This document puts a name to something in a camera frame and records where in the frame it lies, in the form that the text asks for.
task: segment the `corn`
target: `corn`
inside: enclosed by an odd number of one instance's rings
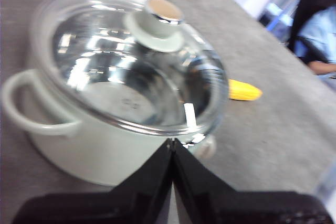
[[[229,98],[232,100],[253,101],[261,97],[262,91],[251,84],[229,80]]]

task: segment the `table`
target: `table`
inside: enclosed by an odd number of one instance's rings
[[[41,1],[2,0],[2,81],[24,69],[28,24]],[[170,1],[211,42],[230,78],[264,92],[257,101],[226,104],[217,153],[202,162],[238,190],[311,193],[336,153],[336,95],[233,0]],[[4,114],[1,129],[1,223],[30,197],[109,189],[59,171]],[[170,205],[158,223],[167,215],[168,223],[179,222]]]

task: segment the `pot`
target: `pot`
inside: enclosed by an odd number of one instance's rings
[[[167,137],[211,156],[228,84],[219,56],[165,0],[47,0],[28,69],[3,85],[8,116],[81,179],[117,185]],[[28,86],[23,113],[14,92]]]

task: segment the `person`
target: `person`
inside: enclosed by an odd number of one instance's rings
[[[336,5],[315,13],[303,25],[294,53],[336,91]]]

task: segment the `black object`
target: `black object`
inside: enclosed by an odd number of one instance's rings
[[[109,193],[33,198],[21,207],[13,224],[154,223],[172,181],[195,224],[332,224],[321,202],[312,196],[235,191],[176,138],[167,139]]]
[[[319,50],[310,40],[301,36],[297,36],[297,40],[301,41],[307,48],[305,55],[300,57],[300,60],[302,60],[303,63],[308,64],[312,61],[322,61],[324,63],[329,63],[325,54]]]

